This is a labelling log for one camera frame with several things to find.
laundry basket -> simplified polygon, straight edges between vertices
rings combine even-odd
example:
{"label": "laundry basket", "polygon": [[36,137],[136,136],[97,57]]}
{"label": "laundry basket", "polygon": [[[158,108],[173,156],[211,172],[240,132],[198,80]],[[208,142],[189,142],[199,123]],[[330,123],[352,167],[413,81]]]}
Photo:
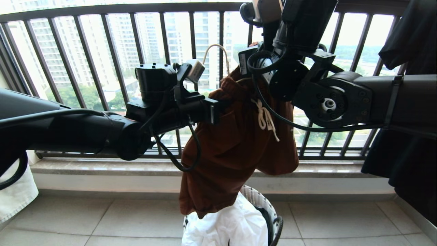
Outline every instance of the laundry basket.
{"label": "laundry basket", "polygon": [[[281,216],[276,214],[276,211],[273,205],[269,202],[269,200],[261,194],[261,192],[256,189],[243,185],[240,190],[241,194],[255,207],[263,208],[267,211],[270,218],[270,223],[273,225],[272,227],[272,241],[269,246],[276,246],[282,232],[282,226],[284,224],[284,220]],[[184,217],[184,231],[187,226],[187,217]]]}

brown fabric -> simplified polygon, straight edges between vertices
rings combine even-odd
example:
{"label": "brown fabric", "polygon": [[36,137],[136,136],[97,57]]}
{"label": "brown fabric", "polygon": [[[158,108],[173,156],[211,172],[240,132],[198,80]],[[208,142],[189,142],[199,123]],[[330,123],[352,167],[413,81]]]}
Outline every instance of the brown fabric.
{"label": "brown fabric", "polygon": [[[251,102],[257,101],[252,80],[236,83],[241,78],[239,68],[222,80],[221,88],[209,98],[231,100],[231,106],[220,117],[218,125],[199,123],[196,134],[202,154],[199,165],[191,172],[184,172],[180,188],[180,211],[193,211],[203,218],[234,204],[238,191],[255,169],[268,175],[294,171],[298,156],[292,127],[273,118],[276,134],[262,130],[258,124],[258,109]],[[259,81],[260,89],[269,105],[280,115],[293,120],[290,102],[277,102],[270,97],[267,86]],[[182,152],[182,162],[191,166],[197,154],[191,138]]]}

white floor tile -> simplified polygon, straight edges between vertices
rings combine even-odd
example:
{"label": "white floor tile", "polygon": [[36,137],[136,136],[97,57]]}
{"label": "white floor tile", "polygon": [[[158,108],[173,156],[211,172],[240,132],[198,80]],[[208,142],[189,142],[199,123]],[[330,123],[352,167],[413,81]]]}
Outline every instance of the white floor tile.
{"label": "white floor tile", "polygon": [[116,200],[93,235],[181,238],[183,219],[177,201]]}
{"label": "white floor tile", "polygon": [[0,232],[1,246],[84,246],[90,236],[50,232],[31,232],[5,228]]}
{"label": "white floor tile", "polygon": [[132,238],[91,236],[86,246],[180,246],[180,238]]}
{"label": "white floor tile", "polygon": [[396,205],[394,201],[376,203],[402,234],[422,233],[419,227]]}
{"label": "white floor tile", "polygon": [[296,221],[291,214],[290,207],[286,202],[272,202],[273,207],[278,215],[284,219],[281,238],[302,238]]}
{"label": "white floor tile", "polygon": [[305,246],[302,239],[279,239],[277,246]]}
{"label": "white floor tile", "polygon": [[411,246],[404,236],[304,239],[306,246]]}
{"label": "white floor tile", "polygon": [[7,228],[91,235],[112,200],[37,197]]}
{"label": "white floor tile", "polygon": [[400,235],[373,202],[293,202],[290,206],[303,238]]}
{"label": "white floor tile", "polygon": [[429,239],[423,233],[405,235],[405,237],[411,243],[412,246],[435,246],[433,241],[431,241],[431,239]]}

